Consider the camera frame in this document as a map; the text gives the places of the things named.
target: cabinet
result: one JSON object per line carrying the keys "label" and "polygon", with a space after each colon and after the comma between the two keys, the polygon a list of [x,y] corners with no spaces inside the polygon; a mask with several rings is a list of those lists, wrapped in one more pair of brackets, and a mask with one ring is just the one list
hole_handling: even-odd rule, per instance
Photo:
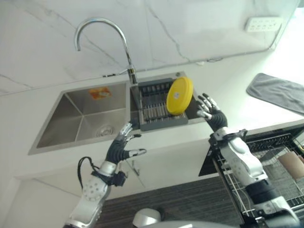
{"label": "cabinet", "polygon": [[207,139],[193,141],[148,151],[128,163],[135,165],[145,190],[153,190],[208,178],[198,176],[208,149]]}
{"label": "cabinet", "polygon": [[[99,166],[102,163],[94,162],[95,165]],[[138,177],[131,170],[130,166],[123,161],[119,164],[118,170],[123,171],[127,176],[127,180],[123,187],[112,186],[111,193],[108,199],[122,197],[126,195],[132,195],[138,192],[144,191],[143,185],[141,184]],[[92,168],[89,165],[88,160],[85,160],[81,169],[82,182],[85,183],[91,177]],[[77,165],[74,167],[66,168],[56,174],[37,178],[37,180],[49,184],[53,187],[59,188],[63,191],[72,193],[77,196],[82,195],[80,183],[77,177]]]}
{"label": "cabinet", "polygon": [[[123,187],[112,187],[109,199],[208,178],[198,176],[208,149],[208,140],[193,141],[150,150],[121,162],[117,169],[128,178]],[[89,162],[83,163],[81,171],[85,183],[92,171]],[[38,180],[77,196],[82,194],[76,165]]]}

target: orange sticker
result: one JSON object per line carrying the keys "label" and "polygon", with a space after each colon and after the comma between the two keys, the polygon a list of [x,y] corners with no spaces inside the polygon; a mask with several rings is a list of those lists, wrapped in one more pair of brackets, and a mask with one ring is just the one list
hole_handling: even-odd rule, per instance
{"label": "orange sticker", "polygon": [[90,89],[89,93],[94,100],[99,100],[99,99],[102,99],[102,98],[112,96],[108,87],[100,87],[100,88],[96,88],[96,89]]}

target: dishwasher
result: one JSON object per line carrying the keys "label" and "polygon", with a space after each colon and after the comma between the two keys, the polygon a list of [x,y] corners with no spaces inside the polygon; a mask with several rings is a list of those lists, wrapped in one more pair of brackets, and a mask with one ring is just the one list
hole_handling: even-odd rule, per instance
{"label": "dishwasher", "polygon": [[[251,153],[257,157],[277,191],[284,196],[291,209],[301,221],[304,221],[304,178],[294,180],[278,157],[295,152],[304,156],[304,124],[280,128],[249,135],[245,142]],[[218,172],[240,216],[240,227],[265,227],[263,218],[253,208],[254,203],[245,191],[245,187],[233,175],[229,164],[217,151],[210,147],[199,176]]]}

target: sink drain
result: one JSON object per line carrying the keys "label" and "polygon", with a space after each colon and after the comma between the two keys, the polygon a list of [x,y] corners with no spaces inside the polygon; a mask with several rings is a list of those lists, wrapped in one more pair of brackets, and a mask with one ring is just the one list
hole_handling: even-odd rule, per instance
{"label": "sink drain", "polygon": [[97,129],[96,137],[102,137],[113,134],[114,128],[111,125],[104,125]]}

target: power outlet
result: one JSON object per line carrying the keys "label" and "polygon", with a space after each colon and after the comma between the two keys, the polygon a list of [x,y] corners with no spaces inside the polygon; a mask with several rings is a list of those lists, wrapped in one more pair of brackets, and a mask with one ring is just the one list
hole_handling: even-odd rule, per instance
{"label": "power outlet", "polygon": [[249,18],[246,25],[246,32],[275,32],[281,27],[281,17],[254,17]]}

